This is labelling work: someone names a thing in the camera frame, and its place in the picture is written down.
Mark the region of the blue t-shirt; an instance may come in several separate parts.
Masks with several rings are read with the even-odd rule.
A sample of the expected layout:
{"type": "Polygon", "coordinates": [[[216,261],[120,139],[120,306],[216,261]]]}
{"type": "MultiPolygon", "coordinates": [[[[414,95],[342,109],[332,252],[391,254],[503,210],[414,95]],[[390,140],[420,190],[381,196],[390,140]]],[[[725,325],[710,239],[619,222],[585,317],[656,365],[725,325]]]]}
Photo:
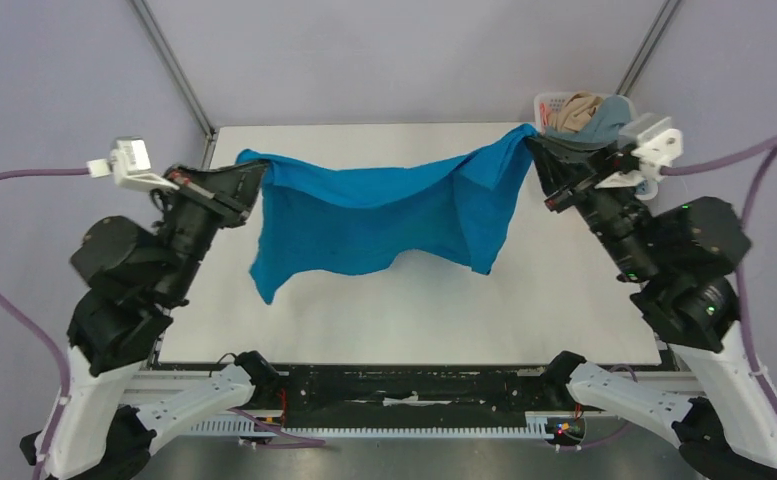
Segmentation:
{"type": "Polygon", "coordinates": [[[332,170],[242,151],[237,165],[268,164],[250,267],[260,298],[271,304],[299,273],[370,274],[410,250],[489,274],[534,161],[526,141],[537,134],[521,124],[470,153],[408,168],[332,170]]]}

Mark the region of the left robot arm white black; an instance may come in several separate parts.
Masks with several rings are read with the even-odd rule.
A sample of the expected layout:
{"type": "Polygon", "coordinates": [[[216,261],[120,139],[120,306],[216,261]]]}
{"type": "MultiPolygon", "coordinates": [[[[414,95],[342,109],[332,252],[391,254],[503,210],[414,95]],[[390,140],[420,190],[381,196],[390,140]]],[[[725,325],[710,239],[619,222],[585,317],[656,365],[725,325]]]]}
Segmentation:
{"type": "Polygon", "coordinates": [[[197,423],[248,403],[271,405],[278,372],[258,352],[220,373],[140,406],[124,392],[172,324],[222,229],[243,226],[268,169],[265,160],[215,170],[170,168],[154,194],[162,218],[149,231],[110,216],[86,233],[71,263],[88,286],[67,331],[68,384],[47,426],[21,440],[38,479],[130,479],[197,423]]]}

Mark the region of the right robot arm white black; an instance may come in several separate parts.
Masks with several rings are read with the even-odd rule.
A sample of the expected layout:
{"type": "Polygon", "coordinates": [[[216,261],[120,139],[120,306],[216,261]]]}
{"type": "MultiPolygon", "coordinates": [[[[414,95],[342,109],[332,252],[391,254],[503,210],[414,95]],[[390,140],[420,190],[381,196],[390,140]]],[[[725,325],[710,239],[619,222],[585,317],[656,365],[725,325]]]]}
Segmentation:
{"type": "Polygon", "coordinates": [[[595,150],[546,136],[525,141],[546,207],[574,209],[637,291],[643,320],[689,368],[702,392],[660,391],[564,351],[541,374],[555,408],[593,407],[670,443],[708,479],[777,479],[777,392],[754,353],[746,290],[730,282],[751,247],[745,213],[700,197],[653,214],[631,187],[603,186],[631,173],[634,145],[595,150]]]}

